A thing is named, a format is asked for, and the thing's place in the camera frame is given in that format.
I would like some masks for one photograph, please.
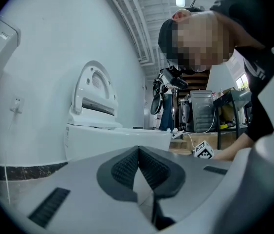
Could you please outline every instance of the blue object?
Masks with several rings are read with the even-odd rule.
[[[161,119],[161,125],[159,130],[166,131],[168,128],[173,130],[173,120],[172,120],[172,95],[171,94],[164,94],[164,101],[163,101],[163,115]]]

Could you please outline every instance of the black slot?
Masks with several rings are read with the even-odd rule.
[[[34,210],[29,219],[37,225],[45,228],[55,213],[58,211],[70,191],[63,188],[55,188],[48,197]]]
[[[218,167],[214,167],[214,166],[205,166],[204,170],[212,172],[212,173],[216,173],[216,174],[221,174],[221,175],[225,175],[228,172],[228,170],[226,170],[226,169],[218,168]]]
[[[114,116],[114,113],[112,113],[112,112],[110,112],[110,111],[108,111],[106,109],[99,108],[98,106],[87,105],[87,104],[82,103],[82,107],[83,108],[87,108],[87,109],[91,109],[91,110],[95,110],[95,111],[99,111],[99,112],[106,113],[108,115]]]

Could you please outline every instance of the black vent grille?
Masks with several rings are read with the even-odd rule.
[[[29,219],[37,225],[45,228],[62,205],[69,190],[56,188],[50,195],[31,213]]]

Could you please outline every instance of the fiducial marker cube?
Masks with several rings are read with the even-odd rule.
[[[214,156],[214,150],[210,147],[207,141],[203,141],[196,146],[194,151],[194,157],[198,158],[212,158]]]

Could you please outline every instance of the window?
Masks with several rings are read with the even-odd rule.
[[[248,88],[248,79],[246,74],[243,74],[240,78],[238,78],[236,80],[238,89],[242,89],[242,88]]]

